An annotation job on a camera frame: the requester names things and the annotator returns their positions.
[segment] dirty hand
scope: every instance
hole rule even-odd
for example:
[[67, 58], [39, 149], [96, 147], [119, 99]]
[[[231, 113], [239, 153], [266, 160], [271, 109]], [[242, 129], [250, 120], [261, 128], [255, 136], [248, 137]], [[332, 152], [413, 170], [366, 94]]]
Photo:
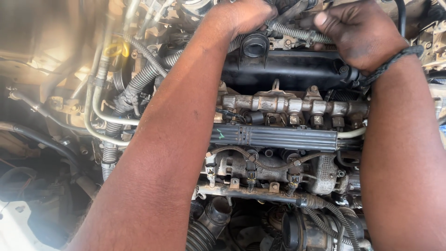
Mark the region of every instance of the dirty hand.
[[233, 31], [232, 39], [260, 28], [266, 20], [276, 16], [277, 8], [264, 0], [237, 0], [234, 3], [222, 0], [206, 14], [206, 18], [224, 19], [225, 25]]
[[374, 0], [341, 4], [318, 13], [314, 25], [336, 44], [351, 66], [373, 72], [408, 44]]

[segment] engine bay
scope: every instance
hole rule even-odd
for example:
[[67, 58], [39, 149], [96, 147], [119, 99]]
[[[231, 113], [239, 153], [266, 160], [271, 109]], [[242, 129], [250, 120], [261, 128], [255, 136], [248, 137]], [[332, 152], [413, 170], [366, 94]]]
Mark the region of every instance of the engine bay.
[[[0, 206], [25, 201], [24, 238], [63, 250], [219, 0], [37, 2], [0, 4], [0, 19], [11, 19], [0, 38]], [[371, 86], [328, 37], [300, 26], [347, 1], [267, 2], [279, 16], [228, 48], [186, 250], [372, 250], [359, 180]], [[442, 118], [446, 10], [379, 4], [408, 44], [424, 47]]]

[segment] forearm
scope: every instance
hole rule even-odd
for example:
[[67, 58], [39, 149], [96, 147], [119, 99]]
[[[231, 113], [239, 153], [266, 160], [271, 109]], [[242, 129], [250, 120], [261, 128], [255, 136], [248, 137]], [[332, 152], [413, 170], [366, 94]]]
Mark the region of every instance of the forearm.
[[446, 244], [442, 212], [430, 210], [446, 206], [444, 163], [421, 65], [416, 56], [404, 57], [373, 86], [361, 160], [364, 213], [376, 250]]
[[184, 249], [190, 199], [209, 145], [233, 35], [223, 22], [206, 16], [150, 101], [72, 248]]

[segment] green marking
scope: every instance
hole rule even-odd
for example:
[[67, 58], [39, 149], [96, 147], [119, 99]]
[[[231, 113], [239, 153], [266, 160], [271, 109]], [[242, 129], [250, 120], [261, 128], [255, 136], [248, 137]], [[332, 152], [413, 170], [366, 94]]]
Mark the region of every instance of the green marking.
[[222, 134], [222, 131], [220, 131], [220, 129], [217, 129], [217, 131], [220, 133], [220, 137], [219, 137], [219, 139], [223, 139], [224, 136], [223, 136], [223, 134]]

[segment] black bracelet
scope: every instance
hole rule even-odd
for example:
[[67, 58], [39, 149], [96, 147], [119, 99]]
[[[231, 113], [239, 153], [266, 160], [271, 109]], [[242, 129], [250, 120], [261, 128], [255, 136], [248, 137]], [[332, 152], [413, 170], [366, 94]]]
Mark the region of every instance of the black bracelet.
[[371, 83], [373, 83], [381, 74], [383, 74], [387, 69], [389, 69], [390, 65], [398, 61], [400, 58], [416, 54], [417, 57], [421, 57], [423, 54], [424, 48], [422, 45], [415, 45], [410, 46], [405, 49], [402, 49], [400, 52], [398, 52], [395, 56], [391, 57], [389, 60], [387, 60], [385, 63], [383, 63], [380, 67], [378, 67], [373, 73], [371, 73], [362, 84], [363, 86], [368, 86]]

